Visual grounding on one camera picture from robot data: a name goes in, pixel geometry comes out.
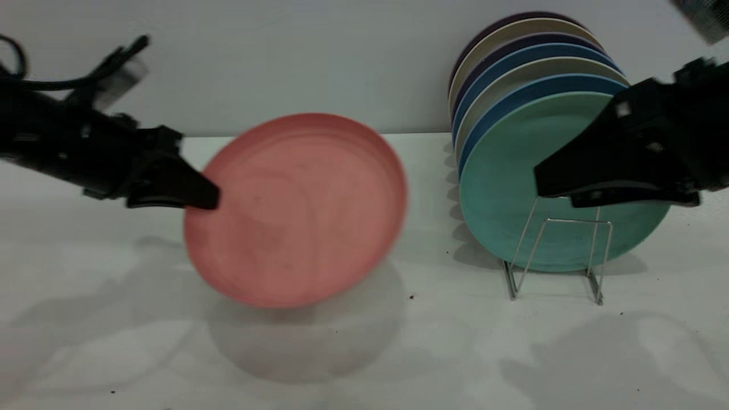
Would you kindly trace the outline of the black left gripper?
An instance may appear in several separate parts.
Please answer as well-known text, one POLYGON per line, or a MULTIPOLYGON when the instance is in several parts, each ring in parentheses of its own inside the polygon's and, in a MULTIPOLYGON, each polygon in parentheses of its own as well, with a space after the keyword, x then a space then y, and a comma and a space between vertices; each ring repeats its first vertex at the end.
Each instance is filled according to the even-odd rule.
MULTIPOLYGON (((97 200, 126 196, 144 169, 151 151, 177 155, 183 134, 167 126, 141 128, 125 113, 107 117, 105 125, 81 128, 81 192, 97 200)), ((126 208, 201 208, 215 210, 220 189, 180 156, 154 162, 149 172, 149 192, 136 192, 126 208)))

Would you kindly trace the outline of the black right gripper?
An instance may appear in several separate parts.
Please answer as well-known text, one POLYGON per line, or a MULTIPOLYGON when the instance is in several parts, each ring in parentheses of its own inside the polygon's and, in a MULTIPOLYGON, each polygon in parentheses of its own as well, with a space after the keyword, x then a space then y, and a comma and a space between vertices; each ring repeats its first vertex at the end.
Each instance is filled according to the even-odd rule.
POLYGON ((701 204, 727 188, 727 76, 649 79, 613 96, 585 130, 534 167, 537 195, 575 208, 701 204), (671 166, 677 171, 667 178, 671 166))

